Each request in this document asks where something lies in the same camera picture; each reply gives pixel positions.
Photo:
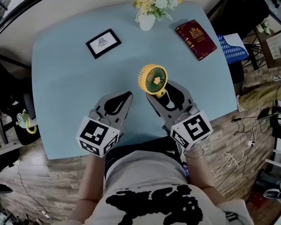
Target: red book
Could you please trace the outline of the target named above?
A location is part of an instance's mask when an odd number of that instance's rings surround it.
[[[199,61],[217,49],[210,36],[208,36],[196,20],[178,26],[176,32],[185,41]]]

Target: gold emblem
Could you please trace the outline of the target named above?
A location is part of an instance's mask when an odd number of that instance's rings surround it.
[[[191,33],[192,38],[194,38],[194,39],[203,35],[203,32],[198,28],[191,28],[190,33]]]

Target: wall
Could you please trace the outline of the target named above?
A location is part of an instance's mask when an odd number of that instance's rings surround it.
[[[130,0],[43,0],[36,4],[0,34],[0,48],[31,63],[33,39],[37,33],[71,16]],[[218,0],[194,0],[208,12]]]

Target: yellow fan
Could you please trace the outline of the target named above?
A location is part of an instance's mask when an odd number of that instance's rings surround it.
[[[139,74],[139,86],[146,93],[161,98],[165,93],[168,73],[164,67],[156,64],[146,65]]]

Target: white vase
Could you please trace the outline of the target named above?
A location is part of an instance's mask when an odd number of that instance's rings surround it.
[[[156,17],[152,14],[144,14],[139,16],[140,21],[140,28],[144,31],[149,31],[154,23],[155,23]]]

